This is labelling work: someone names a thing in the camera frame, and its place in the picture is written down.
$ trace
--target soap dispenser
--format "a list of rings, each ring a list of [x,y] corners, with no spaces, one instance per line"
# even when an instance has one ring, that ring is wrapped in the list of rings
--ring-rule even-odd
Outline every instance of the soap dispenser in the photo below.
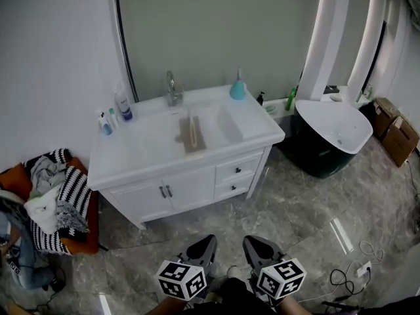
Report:
[[[243,86],[241,68],[238,67],[238,75],[236,76],[235,83],[233,83],[229,92],[234,100],[242,100],[245,98],[245,87]]]

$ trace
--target shoe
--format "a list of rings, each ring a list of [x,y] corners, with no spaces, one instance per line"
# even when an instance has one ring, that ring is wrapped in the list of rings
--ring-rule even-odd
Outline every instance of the shoe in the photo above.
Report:
[[[52,279],[52,282],[50,282],[50,286],[55,293],[61,291],[65,285],[66,284],[64,283],[64,281],[57,279],[57,277],[54,277],[54,279]]]
[[[228,269],[228,278],[237,278],[241,280],[241,270],[237,266],[232,266]]]

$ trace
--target freestanding bathtub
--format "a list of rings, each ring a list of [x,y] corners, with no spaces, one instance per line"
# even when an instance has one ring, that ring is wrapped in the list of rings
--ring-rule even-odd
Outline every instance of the freestanding bathtub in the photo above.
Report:
[[[291,121],[293,136],[280,148],[307,173],[326,178],[341,170],[372,135],[372,126],[345,102],[298,100]]]

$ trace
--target marble floor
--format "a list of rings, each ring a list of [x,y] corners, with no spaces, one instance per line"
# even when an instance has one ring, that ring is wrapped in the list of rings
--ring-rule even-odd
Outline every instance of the marble floor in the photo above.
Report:
[[[414,181],[420,184],[418,157],[410,157]],[[276,242],[290,257],[297,257],[308,272],[299,300],[330,293],[329,274],[346,270],[352,261],[377,261],[359,249],[362,240],[385,250],[385,258],[373,265],[365,291],[347,300],[351,305],[373,306],[396,277],[410,247],[419,236],[413,231],[416,201],[408,165],[400,169],[381,145],[370,138],[362,151],[341,172],[318,179],[302,172],[273,148],[254,197],[228,199],[207,207],[147,223],[139,231],[109,203],[101,202],[100,242],[109,252],[94,256],[61,258],[67,286],[50,303],[45,314],[144,314],[157,305],[152,277],[163,259],[169,259],[198,234],[213,233],[218,239],[212,275],[222,279],[229,266],[249,274],[242,251],[247,234]],[[339,220],[352,251],[337,239],[332,220]],[[357,264],[349,276],[354,276]],[[354,280],[358,290],[363,279]],[[13,284],[3,269],[0,301],[8,293],[26,308],[44,303],[50,294],[24,291]],[[346,295],[343,286],[332,295],[303,302],[313,312],[324,312],[323,300]]]

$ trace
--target drawer handle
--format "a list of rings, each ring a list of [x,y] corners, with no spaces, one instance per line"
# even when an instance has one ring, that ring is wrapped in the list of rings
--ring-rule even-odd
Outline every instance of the drawer handle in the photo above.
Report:
[[[166,186],[166,190],[168,191],[169,197],[172,197],[171,187]]]
[[[160,189],[160,192],[161,192],[163,198],[166,198],[165,192],[163,191],[163,186],[160,186],[159,189]]]

